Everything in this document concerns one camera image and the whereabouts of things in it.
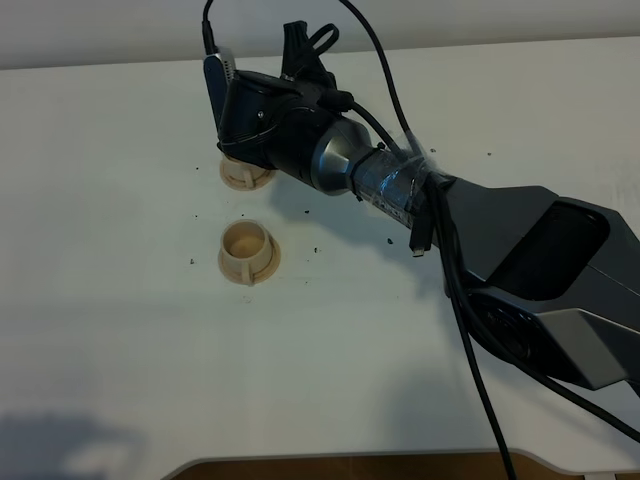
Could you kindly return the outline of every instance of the white surface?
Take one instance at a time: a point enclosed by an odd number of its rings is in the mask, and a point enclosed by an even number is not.
[[[443,168],[545,184],[640,233],[638,51],[628,38],[390,61]],[[373,54],[326,64],[397,133]],[[437,256],[413,259],[409,232],[349,195],[283,174],[225,187],[200,62],[2,72],[0,92],[0,473],[129,480],[205,458],[495,449]],[[283,253],[253,288],[216,265],[242,214]],[[640,446],[478,356],[513,449],[640,469]],[[640,428],[626,384],[582,393]]]
[[[205,0],[2,0],[0,68],[197,59]],[[387,48],[640,34],[636,0],[355,0]],[[216,0],[216,37],[280,55],[282,25],[335,23],[337,51],[372,50],[338,0]]]

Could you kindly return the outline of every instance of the white table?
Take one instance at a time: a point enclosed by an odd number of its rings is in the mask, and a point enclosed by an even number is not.
[[[640,233],[639,51],[626,38],[390,61],[441,167],[544,184]],[[375,55],[323,58],[397,134]],[[403,227],[281,173],[228,189],[215,141],[198,61],[0,72],[0,476],[495,450],[437,255],[414,260]],[[243,214],[283,253],[253,288],[216,263]],[[512,449],[567,471],[640,469],[640,445],[478,355]],[[581,393],[640,428],[626,384]]]

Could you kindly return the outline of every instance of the black wire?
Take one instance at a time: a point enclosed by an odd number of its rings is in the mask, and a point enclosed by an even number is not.
[[[493,435],[495,436],[496,442],[498,443],[498,449],[500,450],[500,456],[502,457],[502,463],[504,464],[507,478],[509,480],[516,480],[518,477],[511,460],[511,455],[509,454],[507,443],[504,439],[504,435],[502,434],[502,430],[500,429],[500,423],[498,422],[496,413],[493,409],[493,406],[491,405],[491,399],[489,398],[489,394],[487,393],[484,381],[482,380],[482,374],[480,373],[480,368],[478,367],[478,361],[476,359],[475,352],[473,351],[471,338],[469,336],[469,332],[467,330],[464,316],[462,314],[462,309],[459,303],[458,291],[456,290],[454,285],[453,278],[457,277],[457,269],[455,268],[455,264],[453,264],[451,260],[456,257],[456,254],[455,250],[452,250],[453,246],[449,241],[449,239],[451,238],[450,232],[448,232],[444,226],[443,211],[442,208],[439,207],[439,191],[440,188],[434,185],[433,188],[428,189],[427,193],[431,201],[432,212],[436,225],[436,235],[438,238],[438,245],[440,246],[440,258],[442,260],[445,281],[447,283],[449,294],[451,295],[451,305],[453,306],[453,312],[455,314],[458,330],[460,331],[460,337],[462,338],[462,345],[469,362],[471,375],[476,385],[476,389],[478,390],[478,394],[480,396],[480,400],[482,401],[482,406],[484,407],[487,419],[489,420],[489,425],[491,426]]]
[[[213,29],[209,22],[209,10],[213,0],[207,0],[202,10],[202,41],[204,43],[204,51],[207,55],[212,55],[218,51],[216,47],[216,41],[213,37]]]
[[[387,61],[387,56],[384,53],[384,48],[382,48],[382,44],[376,35],[376,32],[373,30],[367,19],[360,13],[349,0],[338,0],[345,7],[349,9],[351,13],[360,21],[364,29],[367,31],[369,38],[373,42],[373,47],[376,49],[376,53],[378,54],[378,58],[380,59],[380,65],[382,65],[382,71],[384,72],[384,78],[387,81],[387,87],[389,88],[389,95],[391,96],[391,103],[393,103],[393,109],[396,111],[396,116],[398,117],[398,122],[400,122],[400,126],[402,127],[403,132],[409,132],[411,129],[409,128],[409,123],[407,122],[407,118],[404,116],[404,111],[402,110],[402,105],[400,104],[400,99],[398,98],[398,92],[396,91],[396,85],[393,82],[393,75],[391,74],[391,68],[389,67],[389,62]]]
[[[400,150],[393,138],[391,138],[389,132],[384,129],[380,122],[378,122],[378,120],[373,115],[371,115],[371,113],[369,113],[366,108],[364,108],[357,102],[352,102],[351,108],[354,112],[360,115],[362,119],[371,126],[371,128],[373,128],[373,131],[376,132],[380,139],[387,144],[389,149],[393,152],[394,155],[396,155],[396,157],[403,158],[406,156],[404,152]]]

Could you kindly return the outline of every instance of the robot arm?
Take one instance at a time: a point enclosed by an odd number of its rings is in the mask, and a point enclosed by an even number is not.
[[[340,1],[369,32],[355,7]],[[329,40],[316,47],[329,32]],[[319,54],[335,43],[337,29],[328,25],[309,39],[306,24],[295,22],[285,25],[280,78],[231,75],[232,60],[207,47],[205,78],[218,147],[325,194],[351,192],[370,202],[411,230],[414,256],[432,244],[439,247],[447,295],[509,478],[515,471],[467,334],[640,442],[640,432],[551,379],[591,390],[627,381],[640,395],[640,242],[613,210],[543,187],[485,188],[439,171],[402,121],[388,64],[369,33],[406,145],[391,139],[350,93],[338,90],[322,65]],[[363,125],[343,116],[349,110],[384,144],[374,146]]]

